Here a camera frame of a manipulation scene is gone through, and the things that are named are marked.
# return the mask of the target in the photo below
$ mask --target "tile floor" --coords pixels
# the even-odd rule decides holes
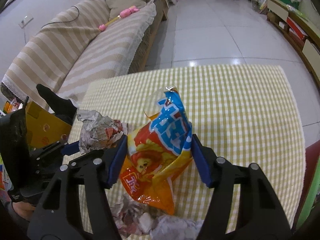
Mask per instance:
[[[146,70],[222,63],[280,65],[298,104],[306,147],[320,140],[320,96],[311,75],[292,46],[266,16],[252,10],[251,3],[179,0],[168,17],[160,25]]]

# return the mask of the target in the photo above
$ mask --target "sofa backrest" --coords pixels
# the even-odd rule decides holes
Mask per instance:
[[[46,107],[38,95],[38,83],[57,92],[82,52],[99,33],[99,25],[108,22],[110,9],[105,0],[84,0],[61,12],[30,39],[13,60],[2,82],[18,98],[29,96]]]

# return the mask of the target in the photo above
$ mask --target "orange plastic packaging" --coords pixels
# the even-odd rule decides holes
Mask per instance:
[[[174,214],[172,181],[190,164],[192,125],[176,89],[161,92],[151,122],[128,134],[121,182],[136,201]]]

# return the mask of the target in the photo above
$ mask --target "pink toy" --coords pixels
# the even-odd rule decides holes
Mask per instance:
[[[110,25],[111,23],[115,22],[115,21],[118,20],[118,19],[126,18],[126,17],[128,17],[129,15],[131,15],[131,14],[133,14],[133,13],[135,13],[135,12],[138,12],[138,11],[140,11],[139,8],[137,8],[136,6],[131,6],[130,8],[123,10],[123,11],[122,11],[116,18],[114,18],[113,20],[107,22],[106,24],[100,25],[100,26],[99,26],[99,30],[103,32],[103,31],[108,27],[108,25]]]

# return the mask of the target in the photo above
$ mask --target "drawer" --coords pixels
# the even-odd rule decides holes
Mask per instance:
[[[289,12],[287,10],[283,9],[280,5],[277,5],[271,0],[268,0],[268,8],[285,22],[287,22],[287,17],[289,16]]]
[[[302,52],[318,76],[318,79],[320,79],[320,55],[309,40],[306,40]]]

